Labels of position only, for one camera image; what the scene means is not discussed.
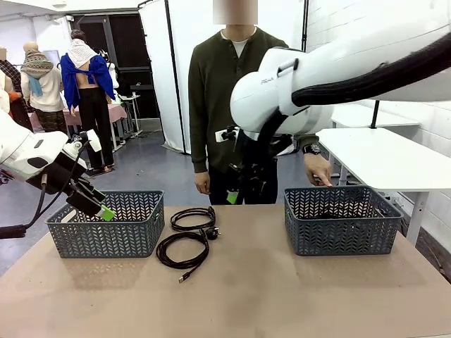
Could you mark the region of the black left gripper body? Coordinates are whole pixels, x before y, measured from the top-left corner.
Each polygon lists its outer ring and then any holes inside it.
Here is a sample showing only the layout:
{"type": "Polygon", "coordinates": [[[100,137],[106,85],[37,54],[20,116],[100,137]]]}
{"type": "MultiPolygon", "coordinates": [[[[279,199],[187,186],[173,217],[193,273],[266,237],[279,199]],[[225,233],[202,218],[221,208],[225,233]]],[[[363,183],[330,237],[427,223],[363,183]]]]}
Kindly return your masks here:
{"type": "Polygon", "coordinates": [[[67,154],[59,154],[56,160],[45,168],[47,174],[47,194],[60,192],[63,185],[70,180],[77,180],[87,170],[85,161],[77,161],[67,154]]]}

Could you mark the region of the person's right hand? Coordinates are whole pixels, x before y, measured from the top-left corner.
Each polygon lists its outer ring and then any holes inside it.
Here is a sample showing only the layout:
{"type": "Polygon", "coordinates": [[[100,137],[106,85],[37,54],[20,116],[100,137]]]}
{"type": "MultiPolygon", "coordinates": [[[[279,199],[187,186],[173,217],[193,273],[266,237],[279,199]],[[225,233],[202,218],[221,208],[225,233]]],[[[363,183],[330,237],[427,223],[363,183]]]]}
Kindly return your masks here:
{"type": "Polygon", "coordinates": [[[200,194],[210,194],[210,182],[211,180],[208,171],[194,174],[194,183],[200,194]]]}

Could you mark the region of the person's left hand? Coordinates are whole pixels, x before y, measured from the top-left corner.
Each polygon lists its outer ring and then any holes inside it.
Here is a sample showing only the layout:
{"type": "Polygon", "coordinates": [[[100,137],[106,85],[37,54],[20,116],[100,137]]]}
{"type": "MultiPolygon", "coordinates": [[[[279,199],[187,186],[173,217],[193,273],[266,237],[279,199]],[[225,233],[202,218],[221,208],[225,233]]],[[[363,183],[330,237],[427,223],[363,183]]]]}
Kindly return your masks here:
{"type": "Polygon", "coordinates": [[[308,180],[314,186],[332,187],[332,167],[321,154],[305,154],[304,169],[308,180]]]}

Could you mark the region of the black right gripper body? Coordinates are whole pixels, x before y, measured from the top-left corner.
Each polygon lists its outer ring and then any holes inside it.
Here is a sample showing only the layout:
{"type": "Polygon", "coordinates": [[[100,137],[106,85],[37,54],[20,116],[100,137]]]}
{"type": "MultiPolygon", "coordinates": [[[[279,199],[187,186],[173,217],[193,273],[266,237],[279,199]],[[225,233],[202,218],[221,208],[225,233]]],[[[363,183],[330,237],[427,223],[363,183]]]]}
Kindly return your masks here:
{"type": "Polygon", "coordinates": [[[272,139],[254,140],[244,132],[238,134],[234,151],[241,158],[241,169],[250,169],[253,165],[269,167],[278,161],[273,153],[272,139]]]}

